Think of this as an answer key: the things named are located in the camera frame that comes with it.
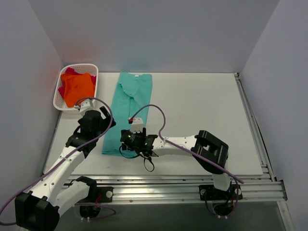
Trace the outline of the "teal t shirt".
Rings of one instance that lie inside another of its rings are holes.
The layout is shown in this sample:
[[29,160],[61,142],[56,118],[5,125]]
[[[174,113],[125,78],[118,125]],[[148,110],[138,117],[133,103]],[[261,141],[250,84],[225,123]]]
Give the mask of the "teal t shirt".
[[150,103],[152,87],[150,74],[120,73],[111,104],[116,125],[103,137],[102,154],[120,156],[121,130],[130,129],[128,119]]

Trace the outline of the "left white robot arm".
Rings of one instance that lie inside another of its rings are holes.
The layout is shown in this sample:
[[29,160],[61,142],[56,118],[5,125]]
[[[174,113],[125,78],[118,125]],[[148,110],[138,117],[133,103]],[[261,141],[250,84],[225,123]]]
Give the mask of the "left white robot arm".
[[51,169],[28,192],[16,196],[17,226],[30,231],[53,231],[60,217],[75,204],[85,206],[96,201],[99,190],[91,178],[81,176],[67,189],[62,187],[96,147],[98,139],[116,123],[104,106],[86,111],[78,123]]

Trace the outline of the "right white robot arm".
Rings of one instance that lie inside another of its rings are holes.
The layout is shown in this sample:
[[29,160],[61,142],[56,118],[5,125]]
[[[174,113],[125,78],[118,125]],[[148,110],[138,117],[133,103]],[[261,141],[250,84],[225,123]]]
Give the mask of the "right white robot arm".
[[147,135],[145,131],[121,131],[120,151],[134,151],[137,157],[152,161],[164,155],[192,156],[209,172],[214,180],[214,194],[226,198],[231,193],[231,181],[243,184],[243,180],[227,170],[229,146],[208,131],[185,137],[163,137]]

